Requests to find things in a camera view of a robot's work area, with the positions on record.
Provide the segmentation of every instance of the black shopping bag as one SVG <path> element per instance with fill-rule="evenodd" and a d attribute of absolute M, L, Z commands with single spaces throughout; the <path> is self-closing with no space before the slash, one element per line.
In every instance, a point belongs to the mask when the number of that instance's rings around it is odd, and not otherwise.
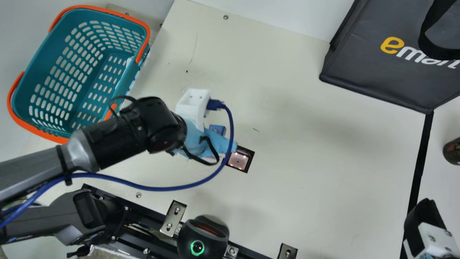
<path fill-rule="evenodd" d="M 355 0 L 320 79 L 423 113 L 460 95 L 460 1 Z"/>

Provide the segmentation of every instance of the white robot part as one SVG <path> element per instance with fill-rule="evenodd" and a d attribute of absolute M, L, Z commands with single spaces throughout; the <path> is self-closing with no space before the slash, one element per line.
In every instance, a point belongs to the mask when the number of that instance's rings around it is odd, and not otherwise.
<path fill-rule="evenodd" d="M 423 222 L 419 225 L 419 232 L 424 249 L 413 256 L 408 241 L 404 240 L 404 250 L 406 250 L 408 259 L 420 259 L 425 254 L 429 254 L 434 258 L 446 258 L 448 256 L 460 258 L 460 250 L 449 231 Z"/>
<path fill-rule="evenodd" d="M 192 121 L 196 128 L 204 132 L 206 106 L 211 98 L 207 89 L 189 88 L 176 104 L 176 114 Z"/>

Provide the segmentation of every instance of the bag handle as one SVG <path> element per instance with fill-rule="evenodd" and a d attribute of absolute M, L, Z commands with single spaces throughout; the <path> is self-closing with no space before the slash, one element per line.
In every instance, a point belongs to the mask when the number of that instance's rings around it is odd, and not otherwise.
<path fill-rule="evenodd" d="M 457 0 L 434 0 L 426 14 L 420 29 L 419 47 L 428 57 L 438 60 L 460 59 L 460 49 L 444 48 L 434 44 L 426 36 L 426 31 L 431 28 L 451 8 Z"/>

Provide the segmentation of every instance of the black motor joint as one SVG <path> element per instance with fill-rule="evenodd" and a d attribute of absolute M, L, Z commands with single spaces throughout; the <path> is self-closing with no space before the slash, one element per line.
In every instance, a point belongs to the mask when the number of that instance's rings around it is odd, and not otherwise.
<path fill-rule="evenodd" d="M 187 126 L 158 97 L 127 99 L 131 104 L 120 114 L 82 130 L 101 169 L 147 150 L 158 153 L 183 146 Z"/>

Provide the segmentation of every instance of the teal plastic basket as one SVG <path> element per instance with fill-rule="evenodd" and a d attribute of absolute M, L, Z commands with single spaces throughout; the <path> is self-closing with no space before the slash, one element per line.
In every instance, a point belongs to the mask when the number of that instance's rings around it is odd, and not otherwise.
<path fill-rule="evenodd" d="M 26 71 L 8 108 L 27 130 L 58 143 L 118 111 L 150 50 L 150 29 L 128 15 L 94 6 L 62 11 Z"/>

